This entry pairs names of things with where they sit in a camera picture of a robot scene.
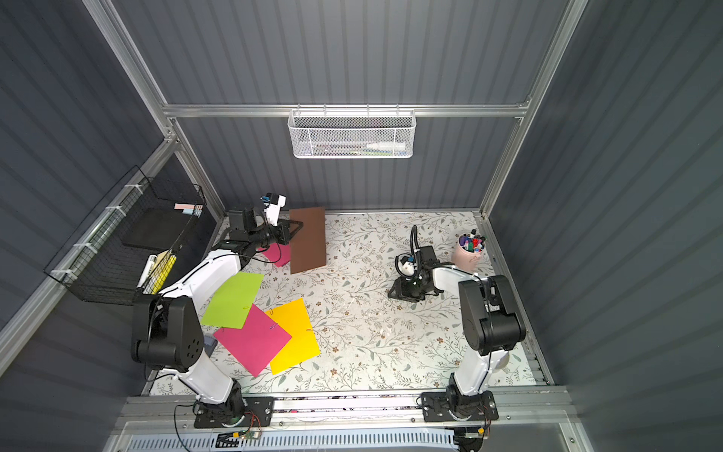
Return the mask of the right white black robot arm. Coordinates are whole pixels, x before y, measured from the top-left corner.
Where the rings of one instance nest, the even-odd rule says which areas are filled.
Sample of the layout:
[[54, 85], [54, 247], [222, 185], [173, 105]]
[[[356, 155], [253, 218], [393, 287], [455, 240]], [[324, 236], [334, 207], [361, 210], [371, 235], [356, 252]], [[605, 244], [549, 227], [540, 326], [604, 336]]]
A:
[[505, 276], [480, 277], [455, 266], [438, 265], [415, 276], [401, 275], [388, 297], [418, 302], [426, 295], [442, 293], [459, 298], [468, 348], [445, 392], [425, 392], [418, 404], [427, 423], [477, 421], [488, 425], [499, 418], [489, 390], [491, 377], [525, 339], [525, 322]]

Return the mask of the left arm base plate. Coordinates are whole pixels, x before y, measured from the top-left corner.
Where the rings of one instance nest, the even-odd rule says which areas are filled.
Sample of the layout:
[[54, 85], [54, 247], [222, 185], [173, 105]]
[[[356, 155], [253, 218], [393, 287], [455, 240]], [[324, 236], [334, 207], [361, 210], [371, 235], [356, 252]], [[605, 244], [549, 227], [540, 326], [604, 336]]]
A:
[[248, 429], [268, 427], [274, 411], [273, 397], [229, 399], [218, 405], [199, 403], [193, 409], [196, 429]]

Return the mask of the brown paper sheet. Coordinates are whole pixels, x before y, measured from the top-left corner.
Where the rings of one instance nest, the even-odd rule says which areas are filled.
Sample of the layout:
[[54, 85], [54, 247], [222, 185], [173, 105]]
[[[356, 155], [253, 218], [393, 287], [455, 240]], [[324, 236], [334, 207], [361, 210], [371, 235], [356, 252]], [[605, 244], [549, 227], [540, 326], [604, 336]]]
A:
[[324, 207], [294, 209], [290, 220], [302, 227], [290, 241], [290, 271], [298, 274], [327, 265], [326, 210]]

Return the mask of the magenta paper sheet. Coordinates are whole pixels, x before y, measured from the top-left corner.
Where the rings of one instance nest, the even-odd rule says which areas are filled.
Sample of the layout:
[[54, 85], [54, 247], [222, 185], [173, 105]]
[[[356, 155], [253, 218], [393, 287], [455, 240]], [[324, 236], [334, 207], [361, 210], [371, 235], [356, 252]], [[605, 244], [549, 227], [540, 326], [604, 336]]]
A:
[[291, 261], [291, 247], [289, 245], [274, 243], [262, 254], [267, 261], [276, 267], [283, 267]]
[[258, 377], [292, 339], [256, 305], [250, 308], [241, 329], [220, 328], [214, 337], [253, 377]]

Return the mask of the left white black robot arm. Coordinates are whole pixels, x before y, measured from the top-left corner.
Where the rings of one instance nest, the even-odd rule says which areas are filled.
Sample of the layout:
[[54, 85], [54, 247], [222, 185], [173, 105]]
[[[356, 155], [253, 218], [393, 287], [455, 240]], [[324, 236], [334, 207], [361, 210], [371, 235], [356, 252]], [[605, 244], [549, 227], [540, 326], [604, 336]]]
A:
[[197, 395], [206, 414], [241, 417], [246, 412], [240, 384], [223, 373], [204, 349], [198, 318], [201, 303], [237, 275], [263, 249], [288, 245], [304, 228], [266, 205], [263, 222], [252, 208], [229, 213], [229, 227], [205, 260], [159, 293], [134, 301], [131, 356], [137, 363], [177, 377]]

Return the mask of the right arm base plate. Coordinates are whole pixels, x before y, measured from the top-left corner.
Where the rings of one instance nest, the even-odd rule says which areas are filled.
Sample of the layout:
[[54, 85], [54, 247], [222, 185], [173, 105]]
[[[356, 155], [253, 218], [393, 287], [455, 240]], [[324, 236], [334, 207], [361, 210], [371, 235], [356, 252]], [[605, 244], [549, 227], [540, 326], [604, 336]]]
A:
[[445, 393], [421, 393], [416, 402], [427, 423], [473, 421], [487, 424], [499, 419], [491, 391], [478, 395], [460, 395], [449, 388]]

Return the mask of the yellow paper sheet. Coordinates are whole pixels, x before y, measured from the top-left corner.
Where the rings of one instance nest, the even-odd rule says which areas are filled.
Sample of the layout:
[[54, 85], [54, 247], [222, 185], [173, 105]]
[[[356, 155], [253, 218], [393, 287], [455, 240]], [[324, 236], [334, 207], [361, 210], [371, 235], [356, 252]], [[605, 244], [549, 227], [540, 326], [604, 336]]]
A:
[[296, 299], [265, 313], [291, 336], [290, 341], [270, 362], [273, 375], [279, 375], [321, 354], [303, 299]]

